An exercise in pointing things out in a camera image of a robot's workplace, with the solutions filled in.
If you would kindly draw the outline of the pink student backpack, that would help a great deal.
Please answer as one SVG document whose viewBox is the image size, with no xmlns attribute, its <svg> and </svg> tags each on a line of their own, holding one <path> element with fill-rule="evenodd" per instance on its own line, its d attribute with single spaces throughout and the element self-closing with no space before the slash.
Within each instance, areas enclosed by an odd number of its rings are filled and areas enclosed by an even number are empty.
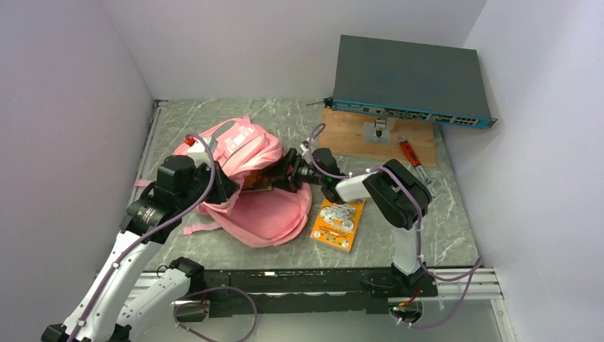
<svg viewBox="0 0 604 342">
<path fill-rule="evenodd" d="M 249 116 L 233 118 L 200 133 L 222 173 L 238 186 L 258 177 L 284 156 L 278 137 L 250 121 Z M 183 233 L 222 228 L 249 247 L 272 247 L 297 237 L 308 221 L 312 204 L 309 185 L 293 192 L 274 189 L 247 192 L 237 190 L 229 199 L 212 204 L 208 199 L 197 206 L 211 223 L 185 227 Z"/>
</svg>

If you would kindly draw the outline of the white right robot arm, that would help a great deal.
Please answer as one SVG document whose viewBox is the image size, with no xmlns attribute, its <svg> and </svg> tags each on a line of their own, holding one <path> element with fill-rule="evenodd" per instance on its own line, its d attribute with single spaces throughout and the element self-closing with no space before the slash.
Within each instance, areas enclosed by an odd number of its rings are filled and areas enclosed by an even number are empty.
<svg viewBox="0 0 604 342">
<path fill-rule="evenodd" d="M 398 160 L 389 160 L 375 170 L 357 175 L 344 174 L 328 148 L 300 153 L 291 148 L 265 171 L 275 188 L 288 192 L 301 190 L 303 184 L 317 185 L 327 200 L 344 204 L 371 199 L 383 217 L 395 228 L 392 277 L 394 290 L 409 296 L 420 286 L 422 219 L 432 195 L 427 186 Z"/>
</svg>

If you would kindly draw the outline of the dark green book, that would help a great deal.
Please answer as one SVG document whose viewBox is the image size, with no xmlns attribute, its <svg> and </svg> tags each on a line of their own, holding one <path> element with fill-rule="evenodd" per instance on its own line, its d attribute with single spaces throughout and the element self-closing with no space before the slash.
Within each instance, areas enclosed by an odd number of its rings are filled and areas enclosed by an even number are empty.
<svg viewBox="0 0 604 342">
<path fill-rule="evenodd" d="M 254 170 L 245 177 L 242 192 L 271 191 L 276 177 L 267 170 Z"/>
</svg>

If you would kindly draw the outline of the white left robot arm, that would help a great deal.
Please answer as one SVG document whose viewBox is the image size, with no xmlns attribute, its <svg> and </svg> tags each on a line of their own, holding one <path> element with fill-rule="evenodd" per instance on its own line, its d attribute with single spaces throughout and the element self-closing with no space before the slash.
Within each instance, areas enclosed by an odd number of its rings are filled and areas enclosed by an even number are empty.
<svg viewBox="0 0 604 342">
<path fill-rule="evenodd" d="M 48 326 L 41 340 L 134 341 L 157 309 L 199 297 L 207 287 L 204 267 L 181 256 L 154 284 L 127 299 L 183 216 L 203 202 L 227 202 L 239 189 L 217 162 L 197 165 L 186 155 L 167 157 L 156 179 L 127 208 L 110 256 L 83 300 L 63 323 Z"/>
</svg>

